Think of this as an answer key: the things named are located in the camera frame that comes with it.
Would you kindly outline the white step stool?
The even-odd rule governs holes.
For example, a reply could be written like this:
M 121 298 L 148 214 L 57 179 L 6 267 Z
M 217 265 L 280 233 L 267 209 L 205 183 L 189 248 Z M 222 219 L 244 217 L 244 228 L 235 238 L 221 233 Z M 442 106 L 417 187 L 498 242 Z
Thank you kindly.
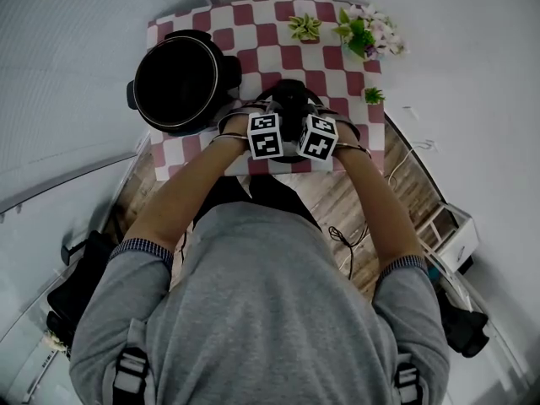
M 417 234 L 427 257 L 448 276 L 459 270 L 479 244 L 473 217 L 444 202 L 438 203 Z

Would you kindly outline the small variegated potted plant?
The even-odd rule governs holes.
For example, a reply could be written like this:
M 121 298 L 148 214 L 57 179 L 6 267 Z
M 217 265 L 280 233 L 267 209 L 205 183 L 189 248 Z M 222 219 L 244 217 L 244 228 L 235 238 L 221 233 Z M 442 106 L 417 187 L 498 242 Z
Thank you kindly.
M 290 16 L 288 27 L 292 31 L 291 38 L 302 42 L 317 41 L 320 37 L 321 21 L 309 14 Z

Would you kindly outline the dark blue cooker pot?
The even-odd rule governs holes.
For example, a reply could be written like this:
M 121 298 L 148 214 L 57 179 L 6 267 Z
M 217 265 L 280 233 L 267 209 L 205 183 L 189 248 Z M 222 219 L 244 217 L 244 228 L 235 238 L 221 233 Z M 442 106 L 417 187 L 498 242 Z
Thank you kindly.
M 127 84 L 127 105 L 153 128 L 174 136 L 199 133 L 234 98 L 242 69 L 199 30 L 169 33 L 140 62 Z

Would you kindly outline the black office chair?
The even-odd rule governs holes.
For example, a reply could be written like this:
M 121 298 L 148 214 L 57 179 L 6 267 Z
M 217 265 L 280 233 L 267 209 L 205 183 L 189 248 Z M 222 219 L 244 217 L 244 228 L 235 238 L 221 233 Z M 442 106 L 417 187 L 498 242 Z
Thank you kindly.
M 444 291 L 438 291 L 436 296 L 448 345 L 462 357 L 474 358 L 489 342 L 483 332 L 489 318 L 480 312 L 455 307 Z
M 46 325 L 69 352 L 74 333 L 105 271 L 116 245 L 109 235 L 93 230 L 88 238 L 72 248 L 62 246 L 61 259 L 68 265 L 71 257 L 83 250 L 69 277 L 47 295 L 50 311 Z

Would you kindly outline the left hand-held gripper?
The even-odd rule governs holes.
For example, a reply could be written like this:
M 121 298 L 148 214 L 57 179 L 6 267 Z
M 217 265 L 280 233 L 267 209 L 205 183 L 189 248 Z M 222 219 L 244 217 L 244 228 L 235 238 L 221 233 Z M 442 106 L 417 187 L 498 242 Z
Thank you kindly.
M 251 111 L 247 128 L 248 142 L 253 159 L 275 159 L 284 156 L 279 112 L 283 109 L 276 101 L 246 103 Z

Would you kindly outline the pink white checkered tablecloth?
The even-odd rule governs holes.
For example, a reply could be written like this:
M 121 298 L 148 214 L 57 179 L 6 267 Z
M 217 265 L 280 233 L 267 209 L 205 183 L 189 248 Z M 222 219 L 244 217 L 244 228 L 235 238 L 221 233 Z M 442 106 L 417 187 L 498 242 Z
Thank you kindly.
M 264 0 L 223 3 L 170 14 L 148 23 L 147 47 L 153 48 L 177 30 L 200 30 L 211 35 L 226 55 L 240 59 L 241 101 L 254 100 L 280 79 L 297 79 L 322 103 L 347 117 L 360 132 L 360 143 L 375 164 L 384 166 L 385 115 L 383 105 L 368 105 L 364 89 L 381 87 L 381 65 L 363 62 L 343 47 L 333 31 L 347 2 L 330 0 Z M 321 21 L 313 42 L 291 38 L 290 16 Z

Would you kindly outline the person's black trousers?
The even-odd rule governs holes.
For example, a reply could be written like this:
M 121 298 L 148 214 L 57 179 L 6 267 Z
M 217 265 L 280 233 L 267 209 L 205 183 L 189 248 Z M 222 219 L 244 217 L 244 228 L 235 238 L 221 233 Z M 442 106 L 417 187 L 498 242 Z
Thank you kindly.
M 246 192 L 236 176 L 221 176 L 206 196 L 193 226 L 212 208 L 226 203 L 254 203 L 267 208 L 294 213 L 306 219 L 319 230 L 321 227 L 301 201 L 297 192 L 272 175 L 254 175 Z

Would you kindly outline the potted plant with pale flowers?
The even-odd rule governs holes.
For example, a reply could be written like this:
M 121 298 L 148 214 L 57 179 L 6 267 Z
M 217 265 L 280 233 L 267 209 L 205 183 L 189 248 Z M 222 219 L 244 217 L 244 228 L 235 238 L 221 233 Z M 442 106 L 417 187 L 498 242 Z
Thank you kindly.
M 373 4 L 341 8 L 338 26 L 333 31 L 344 46 L 364 61 L 397 56 L 408 50 L 390 17 Z

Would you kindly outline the person's right forearm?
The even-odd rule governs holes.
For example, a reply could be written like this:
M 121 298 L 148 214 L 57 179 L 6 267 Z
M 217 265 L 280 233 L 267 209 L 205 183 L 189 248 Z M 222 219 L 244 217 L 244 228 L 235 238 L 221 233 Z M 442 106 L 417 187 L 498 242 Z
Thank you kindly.
M 408 212 L 372 162 L 357 148 L 340 148 L 335 156 L 357 192 L 380 269 L 406 256 L 423 255 Z

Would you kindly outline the black cooker lid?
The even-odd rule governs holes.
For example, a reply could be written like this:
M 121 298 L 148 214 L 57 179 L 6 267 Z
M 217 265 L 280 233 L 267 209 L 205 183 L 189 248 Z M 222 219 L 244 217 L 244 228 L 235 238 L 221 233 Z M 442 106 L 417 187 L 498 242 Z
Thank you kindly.
M 279 112 L 279 115 L 281 117 L 280 130 L 283 139 L 283 157 L 271 159 L 273 161 L 283 164 L 295 164 L 304 160 L 308 160 L 307 158 L 300 157 L 296 153 L 297 143 L 300 140 L 302 119 L 306 115 L 306 111 L 304 111 L 303 108 L 308 103 L 314 104 L 316 109 L 318 110 L 318 113 L 321 116 L 331 116 L 332 118 L 334 118 L 336 121 L 336 125 L 338 122 L 341 122 L 342 124 L 348 126 L 349 129 L 353 132 L 355 138 L 360 139 L 359 130 L 348 118 L 339 115 L 336 111 L 332 111 L 326 108 L 322 104 L 320 98 L 311 90 L 307 89 L 307 87 L 305 87 L 305 85 L 300 81 L 293 79 L 282 79 L 278 81 L 272 88 L 263 91 L 254 101 L 264 100 L 276 101 L 279 105 L 283 107 L 283 109 Z M 244 107 L 230 111 L 225 117 L 223 117 L 219 121 L 219 134 L 217 135 L 217 137 L 231 137 L 242 139 L 246 143 L 248 143 L 250 151 L 247 129 L 245 135 L 237 132 L 227 132 L 225 130 L 225 126 L 227 125 L 230 118 L 243 114 L 247 114 L 249 116 L 250 111 L 251 110 L 247 108 L 246 105 Z M 333 156 L 333 153 L 336 149 L 359 149 L 363 152 L 367 151 L 367 149 L 361 147 L 359 143 L 341 142 L 339 140 L 339 135 L 337 145 L 334 148 L 331 156 Z

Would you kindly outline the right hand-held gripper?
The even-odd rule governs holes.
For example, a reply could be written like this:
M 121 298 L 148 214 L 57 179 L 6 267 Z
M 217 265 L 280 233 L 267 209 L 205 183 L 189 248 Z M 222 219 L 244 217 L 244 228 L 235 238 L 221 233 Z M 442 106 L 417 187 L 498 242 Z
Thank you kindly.
M 308 103 L 303 110 L 306 115 L 296 153 L 303 158 L 326 161 L 338 142 L 336 121 L 331 116 L 321 116 L 314 104 Z

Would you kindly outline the pink artificial flowers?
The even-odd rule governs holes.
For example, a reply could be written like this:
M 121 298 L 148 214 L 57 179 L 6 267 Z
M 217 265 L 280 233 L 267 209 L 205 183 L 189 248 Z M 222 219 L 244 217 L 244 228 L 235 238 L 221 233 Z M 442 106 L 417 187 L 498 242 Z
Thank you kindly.
M 47 347 L 59 353 L 66 354 L 68 351 L 67 345 L 51 331 L 45 332 L 41 341 Z

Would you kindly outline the person's left forearm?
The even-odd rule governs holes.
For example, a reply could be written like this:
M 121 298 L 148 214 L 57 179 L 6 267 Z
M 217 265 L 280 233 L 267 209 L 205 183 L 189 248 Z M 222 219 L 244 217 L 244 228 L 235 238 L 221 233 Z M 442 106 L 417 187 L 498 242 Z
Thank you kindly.
M 245 150 L 239 138 L 214 140 L 156 192 L 125 238 L 148 240 L 173 252 L 213 185 Z

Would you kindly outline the person's grey sweatshirt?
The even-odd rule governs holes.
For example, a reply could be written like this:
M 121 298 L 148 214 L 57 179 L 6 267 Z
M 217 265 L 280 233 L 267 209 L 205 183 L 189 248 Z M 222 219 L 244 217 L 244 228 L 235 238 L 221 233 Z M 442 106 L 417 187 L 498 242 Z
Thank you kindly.
M 111 402 L 129 346 L 147 355 L 154 405 L 399 405 L 403 363 L 422 405 L 442 404 L 448 346 L 422 257 L 392 262 L 367 300 L 315 226 L 234 202 L 198 221 L 177 285 L 171 263 L 148 240 L 113 251 L 72 346 L 84 405 Z

